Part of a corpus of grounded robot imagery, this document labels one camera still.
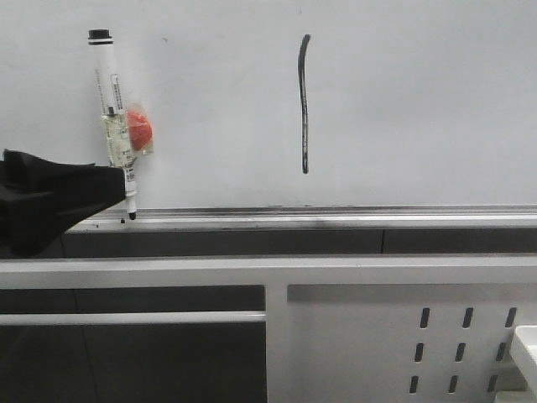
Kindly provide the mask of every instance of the white bar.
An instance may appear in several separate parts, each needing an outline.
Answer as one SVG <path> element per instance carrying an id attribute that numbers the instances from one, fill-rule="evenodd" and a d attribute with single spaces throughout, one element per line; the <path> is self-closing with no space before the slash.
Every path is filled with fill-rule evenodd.
<path id="1" fill-rule="evenodd" d="M 0 315 L 0 326 L 155 325 L 265 322 L 264 311 L 60 313 Z"/>
<path id="2" fill-rule="evenodd" d="M 537 284 L 537 254 L 12 259 L 0 289 L 308 284 Z"/>

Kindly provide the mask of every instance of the plastic bag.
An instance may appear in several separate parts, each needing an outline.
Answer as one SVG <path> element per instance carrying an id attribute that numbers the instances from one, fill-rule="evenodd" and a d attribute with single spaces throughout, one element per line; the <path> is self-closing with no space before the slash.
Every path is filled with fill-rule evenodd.
<path id="1" fill-rule="evenodd" d="M 141 103 L 133 103 L 127 108 L 127 126 L 136 156 L 152 154 L 153 128 Z"/>

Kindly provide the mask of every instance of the white metal frame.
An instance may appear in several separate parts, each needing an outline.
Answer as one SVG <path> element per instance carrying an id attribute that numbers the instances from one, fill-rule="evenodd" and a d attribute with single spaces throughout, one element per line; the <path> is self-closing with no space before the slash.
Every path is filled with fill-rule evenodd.
<path id="1" fill-rule="evenodd" d="M 264 285 L 270 402 L 290 402 L 289 285 L 536 284 L 537 255 L 5 261 L 3 289 Z"/>

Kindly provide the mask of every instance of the rectangular slot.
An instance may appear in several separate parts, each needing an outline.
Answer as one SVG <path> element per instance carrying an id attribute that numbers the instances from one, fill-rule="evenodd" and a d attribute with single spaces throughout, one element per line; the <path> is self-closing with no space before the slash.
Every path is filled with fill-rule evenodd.
<path id="1" fill-rule="evenodd" d="M 514 317 L 517 316 L 517 308 L 513 307 L 509 309 L 509 314 L 507 315 L 507 320 L 505 321 L 505 327 L 512 327 L 514 323 Z"/>
<path id="2" fill-rule="evenodd" d="M 459 343 L 458 347 L 456 348 L 456 354 L 455 354 L 455 362 L 460 363 L 462 361 L 462 357 L 464 356 L 464 349 L 467 347 L 466 343 Z"/>
<path id="3" fill-rule="evenodd" d="M 74 290 L 79 313 L 264 311 L 262 285 Z"/>
<path id="4" fill-rule="evenodd" d="M 420 328 L 425 329 L 429 326 L 430 308 L 423 308 L 421 312 Z"/>
<path id="5" fill-rule="evenodd" d="M 496 390 L 496 383 L 498 382 L 498 376 L 497 375 L 493 375 L 490 377 L 490 380 L 488 381 L 488 387 L 487 387 L 487 392 L 488 393 L 491 393 L 491 392 L 494 392 Z"/>
<path id="6" fill-rule="evenodd" d="M 505 348 L 507 347 L 506 343 L 500 343 L 498 346 L 498 353 L 496 354 L 496 361 L 502 361 L 503 356 L 505 355 Z"/>
<path id="7" fill-rule="evenodd" d="M 456 390 L 456 383 L 459 381 L 458 375 L 453 375 L 450 380 L 450 389 L 448 390 L 449 393 L 455 393 Z"/>
<path id="8" fill-rule="evenodd" d="M 424 347 L 423 343 L 416 344 L 416 354 L 414 356 L 414 361 L 416 363 L 420 363 L 421 360 L 423 359 L 423 347 Z"/>
<path id="9" fill-rule="evenodd" d="M 418 380 L 420 379 L 420 377 L 418 377 L 417 375 L 413 376 L 412 379 L 410 380 L 410 390 L 409 392 L 411 394 L 414 394 L 418 391 Z"/>
<path id="10" fill-rule="evenodd" d="M 466 313 L 464 314 L 464 321 L 462 321 L 462 327 L 468 329 L 472 324 L 473 308 L 467 308 Z"/>

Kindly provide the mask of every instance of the black marker cap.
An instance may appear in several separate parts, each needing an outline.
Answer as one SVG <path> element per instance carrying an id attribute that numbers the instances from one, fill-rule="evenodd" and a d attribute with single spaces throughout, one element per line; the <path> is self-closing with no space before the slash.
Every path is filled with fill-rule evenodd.
<path id="1" fill-rule="evenodd" d="M 112 39 L 110 31 L 108 29 L 90 29 L 90 36 L 88 39 Z"/>

